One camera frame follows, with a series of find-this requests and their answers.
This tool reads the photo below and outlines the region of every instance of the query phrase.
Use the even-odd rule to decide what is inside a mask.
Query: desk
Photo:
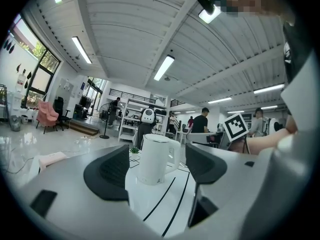
[[[187,135],[187,132],[183,132],[183,131],[177,131],[175,133],[175,140],[177,140],[178,134],[180,134],[181,138],[180,138],[180,145],[182,144],[182,139],[184,138],[184,135]]]

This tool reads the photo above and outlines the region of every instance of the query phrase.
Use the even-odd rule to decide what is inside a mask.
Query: small plant
[[[132,154],[138,154],[138,153],[139,153],[139,149],[136,148],[136,147],[133,147],[133,148],[130,149],[130,152],[131,152]]]

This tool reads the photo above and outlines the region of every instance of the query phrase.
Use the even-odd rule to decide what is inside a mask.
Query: person
[[[114,120],[116,119],[117,110],[120,108],[118,107],[118,102],[120,101],[120,97],[116,98],[116,100],[112,101],[110,104],[110,120],[109,126],[114,125]]]
[[[202,109],[201,115],[196,116],[193,120],[191,127],[189,127],[188,134],[191,132],[193,134],[208,133],[208,119],[209,109],[204,107]]]
[[[283,34],[286,40],[284,66],[285,72],[290,82],[298,74],[306,62],[313,46],[308,31],[302,22],[292,11],[291,7],[284,0],[210,0],[212,4],[220,7],[227,13],[231,12],[249,12],[254,15],[280,16],[283,23]],[[248,138],[247,144],[251,154],[259,154],[261,150],[276,147],[278,142],[288,135],[297,132],[297,125],[290,111],[286,126],[279,131],[268,136]],[[233,142],[230,150],[242,152],[243,143],[241,141]]]
[[[154,110],[154,106],[150,105],[149,109]],[[152,128],[157,124],[156,123],[156,114],[154,114],[154,121],[152,124],[150,123],[145,123],[141,121],[141,118],[144,114],[146,109],[143,109],[140,114],[138,115],[138,119],[140,120],[140,124],[138,126],[138,132],[137,132],[137,140],[136,140],[136,147],[139,150],[142,150],[142,140],[144,138],[145,134],[151,134],[152,133]]]
[[[190,128],[193,123],[194,123],[194,118],[193,116],[190,116],[190,119],[188,120],[188,128]]]
[[[259,107],[255,110],[255,122],[253,123],[248,135],[254,137],[266,136],[267,120],[264,118],[264,111]]]
[[[170,122],[169,122],[169,131],[170,133],[176,134],[176,129],[175,129],[175,121],[176,117],[174,113],[170,113]]]

